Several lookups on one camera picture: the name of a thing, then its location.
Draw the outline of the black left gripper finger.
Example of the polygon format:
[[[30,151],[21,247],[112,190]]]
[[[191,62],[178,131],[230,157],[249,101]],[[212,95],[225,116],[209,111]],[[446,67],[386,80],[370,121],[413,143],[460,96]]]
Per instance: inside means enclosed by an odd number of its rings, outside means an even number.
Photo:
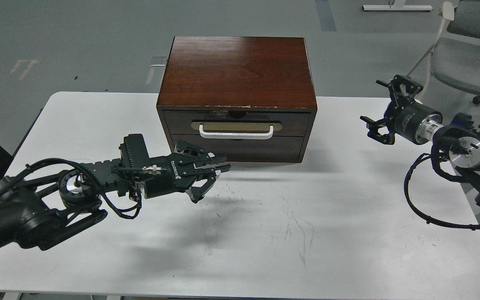
[[[226,156],[216,156],[200,146],[184,141],[175,145],[173,156],[173,183],[187,184],[200,180],[215,180],[232,165]]]
[[[211,188],[214,186],[216,180],[219,178],[219,174],[217,173],[208,173],[205,175],[202,175],[202,179],[196,180],[195,183],[197,182],[203,182],[202,186],[190,186],[187,190],[185,190],[185,194],[189,196],[190,201],[192,203],[198,203],[200,200],[202,200],[207,192],[211,190]]]

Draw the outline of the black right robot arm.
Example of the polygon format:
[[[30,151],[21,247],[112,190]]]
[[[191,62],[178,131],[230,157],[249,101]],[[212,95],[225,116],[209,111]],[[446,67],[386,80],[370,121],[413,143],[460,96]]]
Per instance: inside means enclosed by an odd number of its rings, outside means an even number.
[[[361,116],[368,128],[368,137],[385,145],[394,144],[395,135],[416,145],[432,142],[431,152],[419,156],[406,174],[404,194],[408,205],[427,223],[446,228],[480,230],[480,225],[455,224],[428,216],[411,203],[408,195],[408,184],[414,169],[430,159],[432,169],[440,177],[450,182],[470,184],[477,190],[475,202],[480,207],[480,125],[474,128],[472,117],[464,113],[456,114],[449,125],[444,125],[440,112],[415,98],[423,86],[408,76],[395,75],[388,83],[381,80],[376,83],[389,90],[390,103],[380,120]]]

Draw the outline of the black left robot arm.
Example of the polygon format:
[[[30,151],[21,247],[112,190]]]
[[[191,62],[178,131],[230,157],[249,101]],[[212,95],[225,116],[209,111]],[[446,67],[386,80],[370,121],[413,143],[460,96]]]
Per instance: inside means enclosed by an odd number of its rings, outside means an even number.
[[[0,248],[48,250],[108,215],[133,220],[143,199],[186,193],[199,202],[230,164],[200,146],[179,141],[167,156],[150,157],[141,134],[124,137],[121,157],[95,163],[43,159],[0,180]]]

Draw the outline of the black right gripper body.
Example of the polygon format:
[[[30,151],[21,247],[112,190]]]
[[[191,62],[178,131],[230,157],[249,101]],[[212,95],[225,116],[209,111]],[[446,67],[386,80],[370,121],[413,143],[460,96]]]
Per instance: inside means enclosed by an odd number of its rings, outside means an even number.
[[[389,131],[401,135],[416,145],[423,145],[431,140],[432,133],[427,133],[427,127],[435,123],[440,126],[443,116],[432,108],[413,102],[396,109],[395,104],[390,104],[384,117],[388,119]]]

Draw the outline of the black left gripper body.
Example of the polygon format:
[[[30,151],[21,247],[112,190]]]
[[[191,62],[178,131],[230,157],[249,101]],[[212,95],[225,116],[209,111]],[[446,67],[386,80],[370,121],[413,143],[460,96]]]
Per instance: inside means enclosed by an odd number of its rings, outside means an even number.
[[[143,175],[144,181],[142,188],[145,199],[155,198],[157,196],[168,195],[175,192],[184,193],[186,188],[181,186],[180,174],[178,171],[179,160],[182,156],[179,154],[170,154],[168,156],[156,156],[140,158],[140,167],[163,168],[158,175]]]

